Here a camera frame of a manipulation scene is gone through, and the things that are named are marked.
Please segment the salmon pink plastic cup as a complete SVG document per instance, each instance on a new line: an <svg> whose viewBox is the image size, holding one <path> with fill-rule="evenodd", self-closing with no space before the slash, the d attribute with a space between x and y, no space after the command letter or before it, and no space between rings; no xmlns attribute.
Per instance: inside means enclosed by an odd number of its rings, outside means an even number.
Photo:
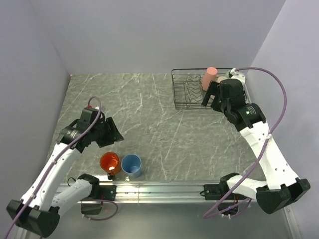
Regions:
<svg viewBox="0 0 319 239"><path fill-rule="evenodd" d="M218 70L215 67L208 67L201 80L201 87L207 91L212 81L216 81Z"/></svg>

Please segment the beige plastic cup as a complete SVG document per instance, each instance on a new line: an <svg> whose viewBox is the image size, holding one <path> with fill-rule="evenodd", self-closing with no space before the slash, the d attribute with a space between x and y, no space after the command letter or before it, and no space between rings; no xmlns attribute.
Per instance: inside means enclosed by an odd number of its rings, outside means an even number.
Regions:
<svg viewBox="0 0 319 239"><path fill-rule="evenodd" d="M228 78L225 77L225 76L220 76L220 77L217 78L216 83L220 83L221 81L226 80L226 79L228 79ZM211 98L212 98L212 99L215 98L217 92L218 92L218 90L215 90L215 91L213 92L213 94L211 95Z"/></svg>

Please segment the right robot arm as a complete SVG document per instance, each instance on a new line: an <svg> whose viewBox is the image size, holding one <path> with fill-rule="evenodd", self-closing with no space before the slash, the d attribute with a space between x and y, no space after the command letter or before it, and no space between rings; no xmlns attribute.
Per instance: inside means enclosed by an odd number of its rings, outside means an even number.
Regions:
<svg viewBox="0 0 319 239"><path fill-rule="evenodd" d="M235 78L211 82L203 106L211 96L214 96L211 108L224 113L257 158L245 175L233 173L221 178L219 192L222 197L213 208L235 194L256 200L267 214L298 201L311 188L310 183L301 179L285 160L261 108L246 102L242 82Z"/></svg>

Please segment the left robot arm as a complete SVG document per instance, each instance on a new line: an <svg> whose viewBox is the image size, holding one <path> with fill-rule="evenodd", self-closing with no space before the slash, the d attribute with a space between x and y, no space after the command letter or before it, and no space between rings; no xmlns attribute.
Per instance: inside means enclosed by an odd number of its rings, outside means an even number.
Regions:
<svg viewBox="0 0 319 239"><path fill-rule="evenodd" d="M123 139L112 117L105 117L98 109L84 108L79 119L60 131L52 155L33 185L19 200L11 200L7 205L15 225L47 238L62 215L78 201L100 200L100 181L89 174L80 175L68 189L56 192L73 163L91 143L105 147Z"/></svg>

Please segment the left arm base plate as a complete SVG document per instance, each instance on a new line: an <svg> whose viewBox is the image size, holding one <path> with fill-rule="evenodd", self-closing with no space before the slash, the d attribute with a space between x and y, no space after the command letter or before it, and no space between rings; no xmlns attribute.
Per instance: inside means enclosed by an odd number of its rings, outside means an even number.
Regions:
<svg viewBox="0 0 319 239"><path fill-rule="evenodd" d="M78 204L84 217L106 218L117 211L113 204L116 197L116 186L101 186L94 197L83 198Z"/></svg>

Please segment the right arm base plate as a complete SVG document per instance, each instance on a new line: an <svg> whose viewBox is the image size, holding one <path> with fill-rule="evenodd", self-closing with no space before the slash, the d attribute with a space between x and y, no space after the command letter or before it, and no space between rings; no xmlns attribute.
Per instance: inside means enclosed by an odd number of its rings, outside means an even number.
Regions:
<svg viewBox="0 0 319 239"><path fill-rule="evenodd" d="M200 195L205 198L207 201L216 200L219 201L229 190L228 186L223 186L222 183L219 184L205 184L203 186L204 190L200 192ZM241 200L245 200L246 197L240 194L231 193L227 198L226 201L228 203L223 202L217 207L218 211L222 211L224 209L229 209L232 205L239 203ZM239 206L230 209L222 215L225 216L234 216L239 212Z"/></svg>

